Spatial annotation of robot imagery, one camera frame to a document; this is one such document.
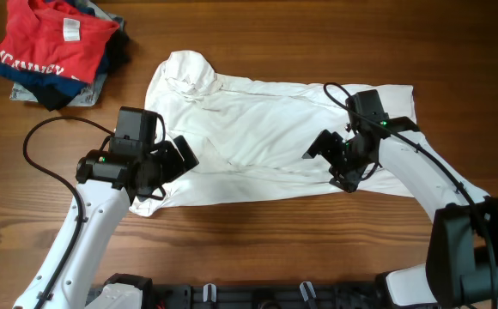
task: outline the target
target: wood grain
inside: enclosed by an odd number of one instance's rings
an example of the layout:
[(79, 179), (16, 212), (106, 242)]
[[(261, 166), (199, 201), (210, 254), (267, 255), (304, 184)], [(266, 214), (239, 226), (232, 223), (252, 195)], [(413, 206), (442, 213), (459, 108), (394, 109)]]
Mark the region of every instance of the wood grain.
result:
[[(98, 3), (127, 20), (133, 39), (132, 62), (108, 78), (99, 105), (47, 112), (9, 101), (11, 83), (0, 78), (0, 308), (33, 278), (71, 199), (23, 160), (28, 130), (58, 114), (113, 128), (121, 106), (143, 106), (157, 65), (177, 50), (267, 82), (412, 84), (434, 148), (498, 195), (498, 1)], [(2, 1), (0, 41), (5, 20)], [(49, 124), (29, 151), (73, 182), (78, 159), (102, 138), (85, 124)], [(190, 284), (368, 280), (423, 262), (430, 229), (414, 199), (363, 191), (164, 209), (123, 219), (95, 282), (115, 272)]]

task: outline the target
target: stack of folded clothes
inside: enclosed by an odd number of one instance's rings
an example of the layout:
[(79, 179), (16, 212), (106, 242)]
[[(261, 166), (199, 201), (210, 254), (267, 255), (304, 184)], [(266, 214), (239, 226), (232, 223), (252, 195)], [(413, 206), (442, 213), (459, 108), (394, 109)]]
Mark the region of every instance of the stack of folded clothes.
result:
[(92, 106), (108, 74), (130, 59), (122, 17), (88, 0), (8, 0), (0, 76), (15, 82), (10, 98), (49, 111)]

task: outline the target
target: clothing tag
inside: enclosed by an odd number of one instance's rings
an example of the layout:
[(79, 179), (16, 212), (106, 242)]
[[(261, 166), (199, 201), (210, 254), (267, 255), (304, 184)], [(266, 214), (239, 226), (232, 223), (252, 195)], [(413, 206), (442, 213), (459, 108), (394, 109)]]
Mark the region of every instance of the clothing tag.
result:
[(81, 40), (81, 37), (79, 36), (80, 26), (80, 21), (64, 18), (64, 41), (72, 42)]

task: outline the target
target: crumpled white fabric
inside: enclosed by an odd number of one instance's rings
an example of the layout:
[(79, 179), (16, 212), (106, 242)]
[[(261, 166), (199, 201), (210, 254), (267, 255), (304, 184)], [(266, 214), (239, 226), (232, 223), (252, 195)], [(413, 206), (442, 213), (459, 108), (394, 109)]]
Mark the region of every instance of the crumpled white fabric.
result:
[[(259, 82), (216, 74), (195, 51), (175, 51), (149, 84), (145, 108), (165, 119), (168, 140), (182, 135), (199, 165), (171, 184), (163, 201), (136, 200), (130, 210), (149, 216), (161, 207), (253, 202), (340, 192), (329, 184), (321, 156), (301, 157), (322, 130), (343, 138), (346, 111), (325, 95), (322, 84)], [(413, 87), (346, 85), (352, 94), (377, 89), (391, 118), (416, 121)], [(331, 87), (344, 102), (346, 95)], [(157, 128), (158, 139), (161, 127)], [(379, 169), (359, 189), (404, 197), (411, 194)]]

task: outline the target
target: red t-shirt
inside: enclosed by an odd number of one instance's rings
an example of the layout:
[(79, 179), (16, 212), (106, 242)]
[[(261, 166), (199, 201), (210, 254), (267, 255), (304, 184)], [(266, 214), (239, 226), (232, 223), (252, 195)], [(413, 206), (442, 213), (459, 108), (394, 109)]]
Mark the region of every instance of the red t-shirt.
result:
[[(9, 0), (0, 59), (18, 70), (93, 82), (106, 42), (119, 28), (63, 1)], [(64, 18), (79, 21), (78, 41), (64, 39)]]

